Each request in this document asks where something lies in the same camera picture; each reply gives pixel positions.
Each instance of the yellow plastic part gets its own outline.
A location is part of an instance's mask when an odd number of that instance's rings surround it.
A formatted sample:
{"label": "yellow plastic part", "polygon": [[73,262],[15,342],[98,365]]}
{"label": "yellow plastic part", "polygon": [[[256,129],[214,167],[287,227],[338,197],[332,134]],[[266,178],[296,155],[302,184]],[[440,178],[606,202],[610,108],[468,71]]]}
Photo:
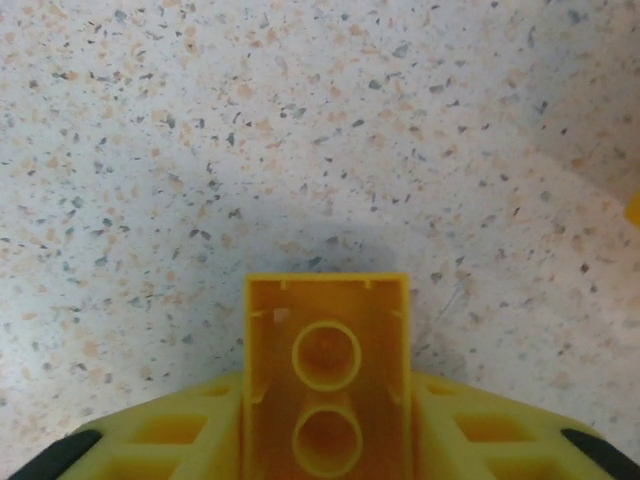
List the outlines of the yellow plastic part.
{"label": "yellow plastic part", "polygon": [[245,479],[411,479],[407,277],[250,275],[245,295]]}
{"label": "yellow plastic part", "polygon": [[631,198],[624,214],[632,224],[640,227],[640,192],[637,192],[633,198]]}
{"label": "yellow plastic part", "polygon": [[409,373],[403,275],[252,275],[246,373],[115,413],[62,480],[610,480],[574,420]]}

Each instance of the terrazzo surface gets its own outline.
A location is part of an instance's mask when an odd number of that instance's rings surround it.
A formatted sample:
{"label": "terrazzo surface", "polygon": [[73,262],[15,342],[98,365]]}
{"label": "terrazzo surface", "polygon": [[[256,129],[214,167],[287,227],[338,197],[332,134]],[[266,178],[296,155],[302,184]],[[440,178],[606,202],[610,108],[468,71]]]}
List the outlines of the terrazzo surface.
{"label": "terrazzo surface", "polygon": [[243,276],[407,271],[414,368],[640,461],[635,0],[0,3],[0,476],[242,368]]}

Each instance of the yellow lego brick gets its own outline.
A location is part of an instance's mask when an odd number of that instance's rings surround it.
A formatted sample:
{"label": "yellow lego brick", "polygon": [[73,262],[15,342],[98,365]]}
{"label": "yellow lego brick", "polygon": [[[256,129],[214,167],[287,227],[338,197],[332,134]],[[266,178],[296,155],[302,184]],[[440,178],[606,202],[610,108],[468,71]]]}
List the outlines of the yellow lego brick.
{"label": "yellow lego brick", "polygon": [[408,281],[250,275],[245,479],[411,474]]}
{"label": "yellow lego brick", "polygon": [[632,224],[640,227],[640,192],[633,196],[624,214]]}

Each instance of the rectangular opening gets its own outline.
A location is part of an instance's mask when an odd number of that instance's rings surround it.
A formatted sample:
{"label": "rectangular opening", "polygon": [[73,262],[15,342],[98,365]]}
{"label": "rectangular opening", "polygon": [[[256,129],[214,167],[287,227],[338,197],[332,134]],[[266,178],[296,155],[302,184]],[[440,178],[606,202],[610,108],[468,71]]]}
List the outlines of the rectangular opening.
{"label": "rectangular opening", "polygon": [[496,480],[577,480],[553,458],[496,458],[487,466]]}
{"label": "rectangular opening", "polygon": [[99,480],[169,480],[180,463],[177,458],[115,458]]}
{"label": "rectangular opening", "polygon": [[463,414],[455,417],[458,428],[470,442],[526,442],[531,433],[507,415],[496,413]]}
{"label": "rectangular opening", "polygon": [[136,430],[131,443],[187,445],[207,423],[204,415],[162,415],[148,418]]}

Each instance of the yellow toy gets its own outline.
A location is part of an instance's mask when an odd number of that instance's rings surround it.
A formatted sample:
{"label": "yellow toy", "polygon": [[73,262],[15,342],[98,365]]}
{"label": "yellow toy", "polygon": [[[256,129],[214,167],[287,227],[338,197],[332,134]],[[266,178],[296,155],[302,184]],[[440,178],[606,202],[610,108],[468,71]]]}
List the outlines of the yellow toy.
{"label": "yellow toy", "polygon": [[402,274],[246,283],[244,376],[95,420],[13,480],[638,480],[589,427],[410,371]]}
{"label": "yellow toy", "polygon": [[640,227],[640,192],[637,192],[633,198],[631,198],[624,214],[631,223],[636,227]]}

